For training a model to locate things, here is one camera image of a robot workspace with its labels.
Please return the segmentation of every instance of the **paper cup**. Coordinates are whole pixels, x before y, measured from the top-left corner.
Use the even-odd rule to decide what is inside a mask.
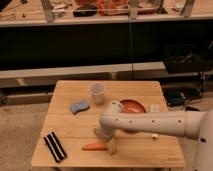
[[[94,82],[90,85],[89,92],[93,97],[95,104],[101,104],[104,101],[105,86],[101,82]]]

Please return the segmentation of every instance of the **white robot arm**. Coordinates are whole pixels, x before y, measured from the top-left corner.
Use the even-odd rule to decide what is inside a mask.
[[[198,140],[194,171],[213,170],[213,110],[210,112],[164,112],[125,114],[118,101],[110,103],[100,117],[99,137],[109,141],[116,129],[143,131]]]

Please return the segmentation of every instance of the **wooden table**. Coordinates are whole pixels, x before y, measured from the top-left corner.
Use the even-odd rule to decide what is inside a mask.
[[[95,105],[88,92],[92,81],[59,81],[56,85],[38,142],[32,157],[32,166],[48,167],[113,167],[113,168],[181,168],[185,161],[177,138],[160,135],[153,140],[150,133],[127,134],[117,131],[117,152],[83,151],[85,144],[98,139],[92,129],[99,125],[99,116],[112,100],[134,99],[144,105],[158,104],[167,111],[161,86],[155,81],[103,81],[105,102]],[[86,99],[90,109],[73,115],[72,102]],[[57,164],[43,137],[54,131],[68,157]]]

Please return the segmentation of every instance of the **floor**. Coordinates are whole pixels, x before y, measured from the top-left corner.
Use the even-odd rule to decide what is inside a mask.
[[[10,104],[0,107],[0,171],[50,171],[30,165],[36,140],[48,109],[49,103]],[[204,94],[202,100],[193,101],[190,106],[208,111],[213,106],[213,93]],[[186,159],[184,171],[192,170],[196,141],[180,139]]]

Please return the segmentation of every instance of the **blue sponge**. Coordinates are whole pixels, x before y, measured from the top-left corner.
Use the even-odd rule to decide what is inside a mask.
[[[70,110],[73,114],[77,114],[78,112],[85,111],[89,109],[89,103],[86,100],[82,100],[77,103],[72,103],[70,105]]]

